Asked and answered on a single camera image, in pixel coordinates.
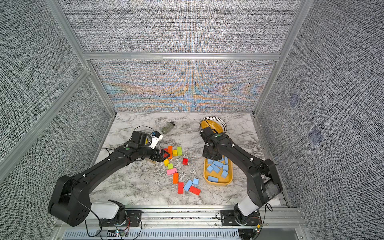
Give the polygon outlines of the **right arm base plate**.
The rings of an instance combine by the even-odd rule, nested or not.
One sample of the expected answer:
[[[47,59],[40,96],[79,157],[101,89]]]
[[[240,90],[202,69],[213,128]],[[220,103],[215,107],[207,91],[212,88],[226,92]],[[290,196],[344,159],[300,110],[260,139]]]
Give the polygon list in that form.
[[[262,224],[262,218],[260,212],[253,212],[248,216],[243,216],[240,211],[237,210],[221,210],[218,214],[218,219],[223,226],[258,226]]]

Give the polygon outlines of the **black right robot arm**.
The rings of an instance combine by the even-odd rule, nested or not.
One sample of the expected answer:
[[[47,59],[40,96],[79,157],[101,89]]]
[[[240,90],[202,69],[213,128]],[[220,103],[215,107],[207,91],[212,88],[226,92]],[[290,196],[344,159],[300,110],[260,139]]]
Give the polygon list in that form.
[[[238,224],[245,224],[248,216],[282,193],[282,182],[272,160],[262,160],[251,155],[235,144],[228,135],[218,133],[210,127],[200,130],[200,136],[205,142],[203,157],[211,160],[227,157],[247,177],[247,196],[234,206],[234,216]]]

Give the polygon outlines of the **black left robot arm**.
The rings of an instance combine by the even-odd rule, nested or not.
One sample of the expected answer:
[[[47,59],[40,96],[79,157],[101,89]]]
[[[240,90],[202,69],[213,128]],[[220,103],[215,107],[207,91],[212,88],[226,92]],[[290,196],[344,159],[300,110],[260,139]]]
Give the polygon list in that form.
[[[120,146],[91,168],[72,177],[67,175],[60,177],[52,193],[48,213],[72,227],[84,222],[88,215],[96,217],[101,223],[107,217],[97,214],[92,209],[93,204],[90,201],[90,193],[100,183],[131,163],[145,158],[162,163],[170,156],[163,149]]]

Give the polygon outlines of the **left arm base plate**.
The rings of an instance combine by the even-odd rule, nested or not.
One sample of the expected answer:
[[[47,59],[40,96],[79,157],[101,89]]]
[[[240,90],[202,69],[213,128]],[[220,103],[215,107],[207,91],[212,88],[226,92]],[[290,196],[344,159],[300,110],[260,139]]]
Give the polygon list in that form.
[[[101,219],[99,226],[103,227],[140,227],[142,211],[126,210],[125,213],[117,213],[113,219]]]

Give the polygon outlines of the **yellow plastic tray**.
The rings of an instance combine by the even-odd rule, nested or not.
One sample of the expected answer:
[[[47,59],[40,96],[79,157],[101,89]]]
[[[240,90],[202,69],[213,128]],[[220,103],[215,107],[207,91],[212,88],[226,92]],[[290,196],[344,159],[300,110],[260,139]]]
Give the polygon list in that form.
[[[225,156],[221,160],[205,159],[203,174],[209,184],[226,186],[233,181],[233,163]]]

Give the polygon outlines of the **blue long block bottom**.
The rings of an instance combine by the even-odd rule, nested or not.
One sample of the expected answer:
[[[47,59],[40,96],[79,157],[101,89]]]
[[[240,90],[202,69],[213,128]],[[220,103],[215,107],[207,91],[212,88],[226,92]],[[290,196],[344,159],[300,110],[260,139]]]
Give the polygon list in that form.
[[[184,190],[189,191],[190,187],[193,185],[192,180],[188,180],[188,182],[184,185]]]

